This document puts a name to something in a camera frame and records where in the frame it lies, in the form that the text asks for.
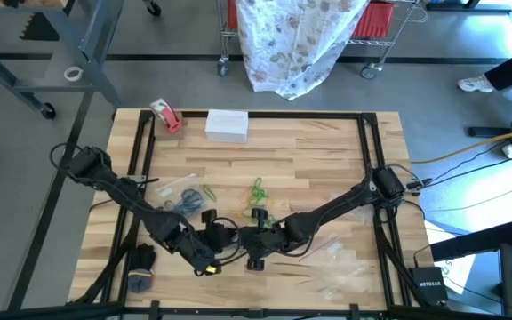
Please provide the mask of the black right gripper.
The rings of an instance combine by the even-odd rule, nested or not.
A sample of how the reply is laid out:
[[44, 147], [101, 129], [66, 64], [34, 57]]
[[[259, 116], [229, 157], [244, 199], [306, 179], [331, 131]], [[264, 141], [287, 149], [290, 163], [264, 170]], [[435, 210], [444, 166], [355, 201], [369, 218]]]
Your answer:
[[276, 250], [286, 252], [288, 236], [284, 227], [274, 224], [272, 228], [242, 227], [243, 247], [240, 255], [248, 253], [250, 260], [260, 260]]

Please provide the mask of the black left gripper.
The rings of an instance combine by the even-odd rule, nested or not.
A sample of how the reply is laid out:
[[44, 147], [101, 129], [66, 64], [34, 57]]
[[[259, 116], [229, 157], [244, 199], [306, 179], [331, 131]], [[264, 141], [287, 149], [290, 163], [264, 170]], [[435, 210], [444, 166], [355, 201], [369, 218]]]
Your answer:
[[[197, 238], [200, 242], [200, 245], [197, 246], [197, 252], [203, 255], [220, 254], [233, 244], [235, 236], [241, 237], [242, 234], [242, 228], [236, 229], [235, 227], [226, 227], [219, 222], [212, 222], [206, 226], [205, 230], [197, 232]], [[243, 240], [238, 238], [234, 245], [242, 247]]]

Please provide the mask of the white cardboard box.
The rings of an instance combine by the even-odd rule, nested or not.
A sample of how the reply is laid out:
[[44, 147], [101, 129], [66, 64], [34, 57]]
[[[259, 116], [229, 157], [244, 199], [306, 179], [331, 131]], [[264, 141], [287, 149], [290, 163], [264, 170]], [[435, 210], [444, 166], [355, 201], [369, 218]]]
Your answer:
[[228, 143], [246, 143], [249, 117], [245, 111], [210, 109], [205, 123], [208, 140]]

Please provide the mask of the black jagged foam piece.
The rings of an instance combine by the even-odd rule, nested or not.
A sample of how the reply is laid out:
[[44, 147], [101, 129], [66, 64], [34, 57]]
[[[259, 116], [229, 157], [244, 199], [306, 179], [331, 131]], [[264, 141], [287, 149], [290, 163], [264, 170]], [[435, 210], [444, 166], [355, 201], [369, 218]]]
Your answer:
[[57, 42], [60, 40], [60, 37], [48, 19], [42, 13], [36, 12], [29, 17], [27, 24], [21, 31], [20, 39]]

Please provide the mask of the red tape dispenser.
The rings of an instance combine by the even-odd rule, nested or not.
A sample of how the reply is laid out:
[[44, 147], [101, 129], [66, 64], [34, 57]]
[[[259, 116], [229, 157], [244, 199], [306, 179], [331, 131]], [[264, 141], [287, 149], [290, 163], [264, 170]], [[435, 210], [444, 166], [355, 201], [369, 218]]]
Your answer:
[[182, 128], [182, 121], [175, 110], [162, 98], [149, 104], [149, 108], [162, 122], [165, 130], [170, 134], [179, 132]]

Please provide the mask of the white tape roll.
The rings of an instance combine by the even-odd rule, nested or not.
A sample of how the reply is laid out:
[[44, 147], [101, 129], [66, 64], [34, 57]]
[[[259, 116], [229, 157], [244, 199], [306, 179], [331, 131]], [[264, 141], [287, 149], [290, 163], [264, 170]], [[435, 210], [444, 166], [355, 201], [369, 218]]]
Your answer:
[[84, 70], [78, 66], [71, 66], [64, 71], [63, 75], [67, 81], [77, 82], [83, 77]]

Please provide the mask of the white paper sheet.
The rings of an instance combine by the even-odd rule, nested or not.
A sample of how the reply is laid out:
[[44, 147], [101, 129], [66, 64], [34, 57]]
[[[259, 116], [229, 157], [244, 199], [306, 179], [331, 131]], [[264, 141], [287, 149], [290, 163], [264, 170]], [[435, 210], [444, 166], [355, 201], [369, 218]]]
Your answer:
[[[458, 236], [458, 234], [446, 231], [428, 220], [426, 220], [424, 224], [430, 244], [450, 240]], [[435, 261], [434, 265], [439, 267], [442, 271], [445, 286], [457, 294], [464, 293], [465, 286], [476, 257], [475, 254], [441, 261], [437, 260], [435, 254], [433, 254], [433, 257]]]

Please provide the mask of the black grey work glove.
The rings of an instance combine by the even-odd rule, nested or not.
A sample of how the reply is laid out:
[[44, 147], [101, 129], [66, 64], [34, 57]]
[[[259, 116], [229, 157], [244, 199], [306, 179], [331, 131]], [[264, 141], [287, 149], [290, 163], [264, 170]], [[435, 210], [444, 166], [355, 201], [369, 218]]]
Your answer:
[[153, 282], [151, 271], [156, 261], [156, 251], [153, 245], [140, 244], [132, 252], [128, 270], [128, 289], [130, 292], [142, 293], [147, 291]]

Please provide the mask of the white floral curtain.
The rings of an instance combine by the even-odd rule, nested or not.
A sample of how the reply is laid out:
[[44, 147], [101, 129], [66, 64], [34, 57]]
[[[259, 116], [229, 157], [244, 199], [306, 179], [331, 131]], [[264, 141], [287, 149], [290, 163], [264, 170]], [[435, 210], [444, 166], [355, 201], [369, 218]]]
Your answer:
[[330, 75], [369, 0], [236, 0], [246, 75], [255, 92], [294, 100]]

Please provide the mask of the black metal beam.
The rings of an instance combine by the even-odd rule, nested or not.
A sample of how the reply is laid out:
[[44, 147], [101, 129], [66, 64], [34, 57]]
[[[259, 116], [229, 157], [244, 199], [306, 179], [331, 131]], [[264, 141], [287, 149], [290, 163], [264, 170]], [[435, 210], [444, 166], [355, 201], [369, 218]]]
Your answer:
[[454, 260], [471, 254], [498, 251], [502, 244], [512, 245], [512, 221], [464, 236], [430, 245], [435, 262]]

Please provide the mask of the person's shoe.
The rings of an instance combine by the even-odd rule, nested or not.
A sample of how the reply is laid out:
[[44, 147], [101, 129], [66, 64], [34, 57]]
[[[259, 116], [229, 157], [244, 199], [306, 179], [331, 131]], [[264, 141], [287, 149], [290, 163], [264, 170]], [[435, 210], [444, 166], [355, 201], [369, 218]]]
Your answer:
[[491, 93], [495, 90], [485, 75], [461, 79], [457, 86], [464, 92]]

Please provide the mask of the black stand foot bar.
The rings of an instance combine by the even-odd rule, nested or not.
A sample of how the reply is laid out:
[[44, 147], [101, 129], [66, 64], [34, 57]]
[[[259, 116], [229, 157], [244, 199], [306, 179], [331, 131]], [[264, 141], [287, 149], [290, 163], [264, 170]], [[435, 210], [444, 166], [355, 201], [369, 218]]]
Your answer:
[[499, 127], [480, 127], [472, 126], [468, 128], [468, 135], [475, 138], [493, 138], [504, 134], [511, 133], [509, 128]]
[[428, 3], [426, 10], [436, 12], [482, 12], [482, 13], [512, 13], [512, 7], [506, 4], [480, 4], [478, 0], [470, 0], [466, 3], [443, 2]]

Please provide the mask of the black Netgear network switch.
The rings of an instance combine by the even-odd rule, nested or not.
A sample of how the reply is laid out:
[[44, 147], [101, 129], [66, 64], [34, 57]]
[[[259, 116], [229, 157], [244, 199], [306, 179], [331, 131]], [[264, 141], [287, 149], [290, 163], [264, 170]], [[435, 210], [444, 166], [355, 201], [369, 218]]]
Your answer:
[[440, 267], [411, 268], [410, 271], [426, 302], [439, 305], [448, 300]]

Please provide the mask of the wide blue rubber band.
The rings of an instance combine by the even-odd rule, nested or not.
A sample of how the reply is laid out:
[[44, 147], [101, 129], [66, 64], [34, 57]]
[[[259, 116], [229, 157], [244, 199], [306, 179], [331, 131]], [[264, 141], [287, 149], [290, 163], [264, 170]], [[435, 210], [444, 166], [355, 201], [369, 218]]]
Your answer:
[[183, 191], [183, 193], [181, 194], [181, 197], [183, 197], [183, 196], [184, 197], [188, 197], [188, 196], [194, 197], [197, 200], [197, 210], [200, 210], [204, 206], [204, 199], [203, 199], [202, 195], [195, 189], [192, 189], [192, 188], [185, 189]]
[[172, 210], [183, 216], [189, 216], [197, 211], [197, 200], [192, 196], [183, 196], [179, 202], [173, 206]]

